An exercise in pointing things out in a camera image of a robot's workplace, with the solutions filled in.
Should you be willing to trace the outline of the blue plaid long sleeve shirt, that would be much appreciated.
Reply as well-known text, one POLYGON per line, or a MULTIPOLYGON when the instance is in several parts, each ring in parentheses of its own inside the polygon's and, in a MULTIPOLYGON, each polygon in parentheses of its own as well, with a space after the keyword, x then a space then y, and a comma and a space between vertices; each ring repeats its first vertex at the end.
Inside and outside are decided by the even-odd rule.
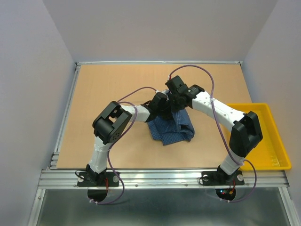
POLYGON ((149 111, 146 123, 153 140, 161 141, 162 145, 171 145, 181 141, 190 142, 195 135, 195 130, 190 117, 185 109, 172 112, 171 120, 164 120, 160 116, 154 116, 150 112, 149 102, 143 106, 149 111))

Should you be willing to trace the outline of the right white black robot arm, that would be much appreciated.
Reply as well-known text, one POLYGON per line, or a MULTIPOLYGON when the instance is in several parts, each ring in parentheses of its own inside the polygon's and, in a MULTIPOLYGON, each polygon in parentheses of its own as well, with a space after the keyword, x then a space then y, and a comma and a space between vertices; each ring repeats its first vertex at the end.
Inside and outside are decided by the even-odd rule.
POLYGON ((202 87, 188 87, 179 76, 168 80, 168 98, 172 111, 190 107, 213 118, 218 126, 223 125, 230 131, 228 155, 218 166, 217 172, 208 175, 209 181, 226 184, 233 179, 234 173, 243 164, 248 154, 262 141, 263 134, 259 118, 250 111, 244 113, 211 97, 202 87))

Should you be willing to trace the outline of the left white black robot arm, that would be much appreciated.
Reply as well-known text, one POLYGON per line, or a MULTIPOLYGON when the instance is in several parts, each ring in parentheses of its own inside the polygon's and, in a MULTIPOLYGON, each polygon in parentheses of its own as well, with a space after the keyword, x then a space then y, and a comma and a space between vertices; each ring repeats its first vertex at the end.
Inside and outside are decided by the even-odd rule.
POLYGON ((157 92, 152 100, 142 105, 110 102, 92 124, 94 152, 86 166, 85 179, 95 186, 102 185, 105 181, 108 152, 122 137, 124 130, 130 128, 135 121, 150 122, 159 115, 171 115, 167 94, 163 92, 157 92))

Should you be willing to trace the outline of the yellow plastic tray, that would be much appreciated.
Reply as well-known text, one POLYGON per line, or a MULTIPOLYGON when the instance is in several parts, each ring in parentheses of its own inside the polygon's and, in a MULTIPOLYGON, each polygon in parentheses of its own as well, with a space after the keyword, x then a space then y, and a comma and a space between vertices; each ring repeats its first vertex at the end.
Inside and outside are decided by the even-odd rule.
POLYGON ((290 170, 290 159, 275 124, 271 110, 266 103, 231 103, 231 108, 258 115, 263 140, 248 154, 249 160, 257 171, 290 170))

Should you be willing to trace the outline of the aluminium front rail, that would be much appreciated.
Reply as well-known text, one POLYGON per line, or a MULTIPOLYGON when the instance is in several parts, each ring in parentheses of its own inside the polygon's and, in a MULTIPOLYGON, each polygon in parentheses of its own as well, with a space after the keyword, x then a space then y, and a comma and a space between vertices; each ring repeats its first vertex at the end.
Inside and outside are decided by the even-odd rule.
MULTIPOLYGON (((126 189, 205 188, 198 180, 210 169, 119 169, 126 189)), ((43 170, 39 189, 78 189, 73 170, 43 170)), ((256 187, 288 187, 281 171, 258 171, 256 187)))

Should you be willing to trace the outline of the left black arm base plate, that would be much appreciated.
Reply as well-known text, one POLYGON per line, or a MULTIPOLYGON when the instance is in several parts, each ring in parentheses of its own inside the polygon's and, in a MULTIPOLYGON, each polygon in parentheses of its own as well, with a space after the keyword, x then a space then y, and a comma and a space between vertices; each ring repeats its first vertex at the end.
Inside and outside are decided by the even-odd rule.
POLYGON ((78 187, 118 187, 119 178, 113 172, 103 172, 95 178, 89 176, 86 171, 75 172, 78 178, 78 187))

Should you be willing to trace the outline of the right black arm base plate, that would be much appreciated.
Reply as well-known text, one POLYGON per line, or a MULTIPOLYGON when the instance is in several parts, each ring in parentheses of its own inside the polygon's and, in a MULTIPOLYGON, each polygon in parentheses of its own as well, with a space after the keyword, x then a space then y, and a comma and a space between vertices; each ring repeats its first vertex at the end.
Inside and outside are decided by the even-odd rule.
POLYGON ((237 170, 231 175, 218 171, 203 171, 198 183, 203 186, 230 186, 245 184, 242 171, 237 170))

